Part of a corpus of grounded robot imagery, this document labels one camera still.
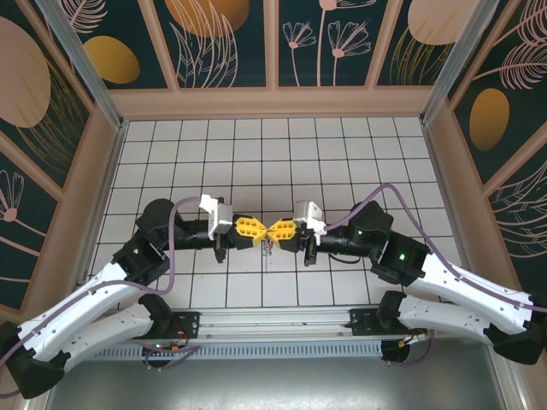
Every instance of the leaf illustration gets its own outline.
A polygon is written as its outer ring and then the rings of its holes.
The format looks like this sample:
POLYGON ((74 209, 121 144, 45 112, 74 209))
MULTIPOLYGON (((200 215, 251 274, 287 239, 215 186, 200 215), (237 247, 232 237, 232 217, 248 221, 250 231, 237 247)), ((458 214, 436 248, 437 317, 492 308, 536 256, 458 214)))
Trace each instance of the leaf illustration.
POLYGON ((70 26, 76 32, 92 33, 108 10, 105 0, 59 0, 70 26))
POLYGON ((529 45, 547 40, 547 0, 528 0, 517 26, 522 41, 529 45))

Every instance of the white tile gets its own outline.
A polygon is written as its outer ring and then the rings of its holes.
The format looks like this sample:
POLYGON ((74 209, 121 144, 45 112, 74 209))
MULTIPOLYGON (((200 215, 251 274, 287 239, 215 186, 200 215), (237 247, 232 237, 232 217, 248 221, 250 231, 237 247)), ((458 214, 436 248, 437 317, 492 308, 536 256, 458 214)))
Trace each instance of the white tile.
POLYGON ((175 162, 179 143, 174 141, 161 141, 152 143, 148 162, 175 162))
POLYGON ((449 261, 455 265, 461 266, 462 260, 460 253, 456 247, 456 241, 453 237, 432 237, 431 240, 437 247, 438 251, 449 261))
POLYGON ((291 159, 294 160, 316 160, 317 141, 315 139, 292 139, 291 159))
POLYGON ((317 141, 319 158, 321 160, 345 160, 345 145, 343 138, 325 138, 317 141))
POLYGON ((410 182, 436 182, 431 160, 406 160, 410 182))
POLYGON ((198 249, 194 264, 194 273, 225 273, 228 270, 227 258, 218 263, 212 249, 198 249))
POLYGON ((345 137, 370 137, 366 118, 343 118, 345 137))
POLYGON ((262 246, 258 244, 253 248, 230 252, 228 261, 228 273, 234 272, 260 272, 262 269, 262 246))
MULTIPOLYGON (((410 209, 410 212, 414 215, 415 219, 420 222, 416 210, 410 209)), ((404 209, 390 209, 388 214, 393 217, 393 225, 391 226, 393 231, 409 237, 418 237, 420 235, 409 216, 404 212, 404 209)))
MULTIPOLYGON (((176 203, 182 199, 190 197, 200 197, 202 189, 199 186, 191 188, 173 188, 171 192, 171 201, 176 203)), ((199 202, 188 202, 179 207, 179 212, 181 214, 194 214, 199 210, 199 202)))
MULTIPOLYGON (((213 167, 219 164, 207 163, 205 165, 213 167)), ((174 169, 173 186, 202 186, 202 178, 203 178, 202 163, 200 162, 178 163, 174 169)))
POLYGON ((444 209, 418 209, 421 225, 430 237, 451 237, 452 228, 444 209))
POLYGON ((205 162, 205 169, 203 170, 203 186, 222 186, 231 184, 231 162, 205 162))
POLYGON ((293 184, 320 184, 318 161, 292 161, 292 183, 293 184))
POLYGON ((173 186, 174 164, 148 164, 144 186, 173 186))
MULTIPOLYGON (((356 203, 363 202, 378 187, 379 184, 353 184, 353 197, 356 199, 356 203)), ((376 194, 373 201, 376 201, 382 208, 385 207, 384 196, 381 192, 376 194)))
POLYGON ((232 161, 233 140, 231 141, 207 141, 205 161, 232 161))
POLYGON ((397 131, 392 117, 369 118, 370 134, 373 137, 396 137, 397 131))
POLYGON ((206 141, 180 141, 177 162, 203 162, 206 141))
POLYGON ((226 274, 194 275, 191 308, 223 308, 226 302, 226 274))
POLYGON ((262 304, 262 278, 257 273, 228 275, 228 308, 256 308, 262 304))
POLYGON ((234 161, 259 161, 262 158, 262 141, 260 139, 242 139, 233 146, 234 161))
POLYGON ((423 137, 399 138, 399 141, 405 158, 429 158, 426 140, 423 137))
POLYGON ((143 164, 148 161, 150 143, 124 143, 120 164, 143 164))
POLYGON ((93 268, 91 269, 91 275, 96 275, 101 272, 105 265, 112 261, 114 254, 121 249, 121 246, 122 245, 120 244, 98 245, 95 260, 93 261, 93 268))
MULTIPOLYGON (((395 188, 403 196, 403 200, 407 203, 409 208, 416 208, 414 203, 414 195, 412 194, 412 189, 410 184, 393 184, 395 188)), ((385 205, 388 209, 402 209, 403 205, 399 202, 399 199, 392 190, 384 190, 385 205)))
POLYGON ((384 297, 384 294, 388 290, 401 291, 400 284, 388 284, 387 282, 378 278, 378 275, 367 271, 367 285, 368 294, 370 295, 370 303, 377 305, 384 297))
POLYGON ((289 133, 291 138, 315 138, 313 118, 290 118, 289 133))
POLYGON ((298 201, 313 201, 323 209, 323 190, 321 185, 293 185, 292 186, 292 202, 298 201))
POLYGON ((107 214, 136 214, 140 189, 112 190, 107 214))
POLYGON ((409 182, 404 160, 378 160, 381 182, 409 182))
POLYGON ((256 212, 262 209, 261 186, 234 186, 232 189, 233 212, 256 212))
POLYGON ((207 120, 184 120, 180 130, 180 139, 206 139, 207 138, 207 120))
POLYGON ((349 163, 353 184, 379 182, 375 160, 351 160, 349 163))
POLYGON ((236 139, 261 137, 261 120, 236 120, 236 139))
POLYGON ((211 195, 213 198, 224 198, 224 203, 232 203, 232 187, 231 186, 204 186, 202 189, 203 194, 211 195))
POLYGON ((344 141, 349 160, 373 160, 375 158, 371 138, 346 138, 344 141))
POLYGON ((325 209, 339 210, 353 208, 351 185, 323 185, 325 209))
POLYGON ((421 137, 420 121, 416 117, 396 117, 394 118, 399 137, 421 137))
POLYGON ((262 257, 262 266, 264 272, 295 272, 297 270, 295 255, 275 245, 271 255, 262 257))
MULTIPOLYGON (((188 218, 183 215, 184 220, 197 219, 197 216, 188 218)), ((165 255, 169 257, 169 252, 166 251, 165 255)), ((192 274, 194 272, 194 257, 196 251, 194 249, 182 249, 174 251, 174 272, 179 274, 192 274)))
POLYGON ((300 272, 297 277, 300 306, 332 305, 330 272, 300 272))
POLYGON ((267 228, 272 226, 278 220, 292 219, 292 211, 285 212, 263 212, 262 213, 262 224, 267 228))
POLYGON ((262 167, 260 162, 234 162, 234 185, 260 185, 262 181, 262 167))
POLYGON ((318 138, 343 137, 342 121, 339 118, 316 118, 315 130, 318 138))
POLYGON ((138 213, 143 213, 148 204, 155 199, 169 199, 170 196, 171 188, 144 188, 138 204, 138 213))
POLYGON ((289 123, 287 118, 268 118, 262 120, 262 138, 288 138, 289 123))
POLYGON ((441 190, 436 182, 413 183, 412 189, 418 208, 444 208, 441 190))
POLYGON ((297 305, 297 275, 289 273, 265 273, 263 281, 264 307, 297 305))
POLYGON ((178 141, 182 121, 157 121, 154 130, 154 141, 178 141))
POLYGON ((151 141, 155 125, 155 121, 131 121, 126 141, 151 141))
MULTIPOLYGON (((166 289, 169 284, 169 275, 164 274, 157 281, 157 289, 166 289)), ((174 285, 162 299, 172 309, 187 309, 190 307, 191 275, 175 275, 174 285)))
POLYGON ((350 182, 347 160, 320 161, 320 169, 323 184, 348 184, 350 182))
POLYGON ((357 258, 356 256, 346 256, 346 255, 335 255, 337 259, 340 259, 341 261, 349 261, 354 262, 359 260, 359 262, 355 264, 347 264, 343 262, 335 261, 334 259, 330 258, 331 261, 331 270, 334 271, 359 271, 363 275, 363 280, 365 278, 365 266, 363 265, 362 258, 357 258))
POLYGON ((399 138, 373 138, 376 158, 403 158, 399 138))
POLYGON ((292 190, 290 185, 271 185, 262 187, 262 209, 264 211, 289 211, 292 209, 292 190))
POLYGON ((264 139, 262 140, 263 161, 289 161, 288 139, 264 139))
POLYGON ((125 243, 131 239, 135 215, 107 215, 104 219, 101 243, 125 243))
POLYGON ((297 253, 297 272, 330 271, 331 265, 328 254, 317 254, 315 265, 304 265, 304 252, 297 253))
POLYGON ((368 305, 367 280, 364 271, 332 273, 334 303, 336 305, 368 305))
POLYGON ((262 183, 264 185, 289 185, 291 183, 291 163, 289 161, 263 162, 262 183))
POLYGON ((145 164, 119 165, 115 188, 141 188, 144 181, 145 164))
POLYGON ((207 139, 234 139, 235 120, 209 120, 207 139))

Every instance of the cable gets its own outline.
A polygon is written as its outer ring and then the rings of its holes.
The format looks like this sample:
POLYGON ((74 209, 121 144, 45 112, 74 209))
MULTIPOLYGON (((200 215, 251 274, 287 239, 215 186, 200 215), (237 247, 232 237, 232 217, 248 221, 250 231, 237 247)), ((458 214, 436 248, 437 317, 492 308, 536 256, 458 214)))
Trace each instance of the cable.
POLYGON ((412 213, 410 212, 410 209, 409 209, 409 206, 407 205, 407 203, 404 201, 403 199, 403 196, 401 195, 401 193, 397 190, 397 188, 395 188, 395 186, 393 186, 392 184, 382 184, 380 185, 378 188, 376 188, 375 190, 373 190, 369 196, 367 196, 365 198, 365 200, 363 202, 361 202, 359 205, 357 205, 357 207, 351 211, 347 216, 345 216, 344 218, 342 218, 341 220, 339 220, 337 223, 335 224, 332 224, 332 225, 329 225, 329 226, 326 226, 325 227, 325 231, 331 231, 333 229, 336 229, 338 228, 339 226, 341 226, 342 224, 348 222, 351 218, 353 218, 355 215, 359 214, 363 208, 365 208, 365 206, 370 202, 372 201, 372 199, 379 193, 381 192, 382 190, 385 190, 385 189, 390 189, 393 191, 393 193, 397 196, 397 199, 399 200, 399 202, 401 203, 401 205, 403 205, 403 208, 404 208, 404 212, 406 212, 406 214, 409 216, 410 220, 412 221, 413 225, 416 227, 416 229, 418 230, 418 232, 422 235, 422 237, 425 239, 427 245, 429 245, 429 247, 432 249, 433 253, 440 259, 440 261, 442 262, 442 264, 444 265, 444 267, 446 267, 446 269, 452 273, 457 279, 461 280, 464 284, 468 284, 469 286, 475 288, 476 290, 480 290, 481 292, 487 294, 488 296, 492 296, 496 299, 498 299, 499 301, 502 301, 502 302, 506 302, 510 305, 513 305, 514 307, 516 308, 525 308, 525 309, 529 309, 529 310, 532 310, 534 312, 541 312, 541 313, 547 313, 547 307, 539 307, 539 306, 533 306, 533 305, 526 305, 525 303, 521 303, 521 302, 517 302, 517 301, 514 301, 513 299, 511 299, 510 297, 507 297, 507 296, 503 296, 503 295, 499 295, 497 294, 496 292, 492 291, 492 290, 489 290, 488 288, 484 287, 484 286, 481 286, 480 284, 477 284, 475 283, 473 280, 469 279, 469 278, 466 278, 463 274, 461 273, 458 273, 456 271, 456 269, 454 269, 454 267, 452 267, 452 265, 450 264, 450 262, 448 262, 446 260, 446 258, 443 256, 443 254, 441 254, 439 252, 439 250, 437 249, 437 247, 435 246, 435 243, 433 243, 433 241, 431 240, 431 238, 424 232, 424 230, 421 228, 420 224, 418 223, 418 221, 416 220, 416 218, 414 217, 414 215, 412 215, 412 213))
POLYGON ((361 261, 361 258, 357 258, 354 261, 345 261, 343 259, 337 258, 336 256, 332 254, 328 254, 328 257, 331 258, 333 261, 345 263, 346 265, 356 265, 357 263, 361 261))
MULTIPOLYGON (((143 284, 135 284, 134 282, 127 282, 126 280, 110 280, 108 282, 102 282, 101 284, 96 284, 95 286, 92 286, 86 293, 77 295, 74 299, 70 300, 69 302, 59 307, 54 313, 52 313, 48 318, 44 319, 42 323, 40 323, 38 326, 32 329, 26 336, 24 336, 19 342, 17 342, 10 350, 8 350, 8 352, 2 358, 0 358, 0 369, 4 367, 4 365, 6 364, 6 361, 8 361, 8 359, 17 351, 17 349, 19 349, 26 342, 31 340, 34 335, 37 335, 53 319, 55 319, 57 316, 65 312, 74 304, 84 299, 86 296, 93 294, 99 289, 105 288, 107 286, 112 286, 115 284, 120 284, 124 286, 132 286, 133 288, 137 288, 144 292, 151 293, 152 295, 164 296, 167 293, 169 293, 174 286, 174 272, 175 272, 174 270, 174 217, 177 214, 177 209, 179 209, 179 207, 181 207, 182 205, 189 202, 200 202, 200 201, 201 201, 201 198, 199 196, 191 196, 189 198, 182 199, 174 204, 173 208, 171 209, 171 213, 169 214, 169 225, 168 225, 169 282, 168 282, 168 287, 166 289, 155 290, 155 289, 149 288, 148 286, 144 286, 143 284)), ((19 390, 12 391, 10 393, 0 393, 0 399, 9 399, 10 397, 14 397, 15 395, 18 395, 18 394, 19 394, 19 390)))

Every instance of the white bracket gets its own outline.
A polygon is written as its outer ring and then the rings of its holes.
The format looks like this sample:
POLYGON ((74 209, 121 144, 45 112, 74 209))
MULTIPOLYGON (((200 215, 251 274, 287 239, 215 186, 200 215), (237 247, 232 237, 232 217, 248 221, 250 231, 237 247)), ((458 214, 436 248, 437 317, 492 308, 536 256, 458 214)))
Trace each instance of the white bracket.
POLYGON ((209 226, 207 236, 212 241, 215 233, 227 233, 232 227, 232 205, 219 203, 219 200, 211 195, 202 195, 199 207, 209 214, 209 226))

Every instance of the spring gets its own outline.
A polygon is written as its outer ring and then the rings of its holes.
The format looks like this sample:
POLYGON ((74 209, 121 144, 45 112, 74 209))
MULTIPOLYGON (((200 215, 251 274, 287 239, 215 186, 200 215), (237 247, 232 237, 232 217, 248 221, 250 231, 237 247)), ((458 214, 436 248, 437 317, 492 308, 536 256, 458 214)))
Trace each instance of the spring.
POLYGON ((262 241, 262 256, 269 257, 272 255, 272 248, 274 247, 274 241, 269 237, 264 238, 262 241))

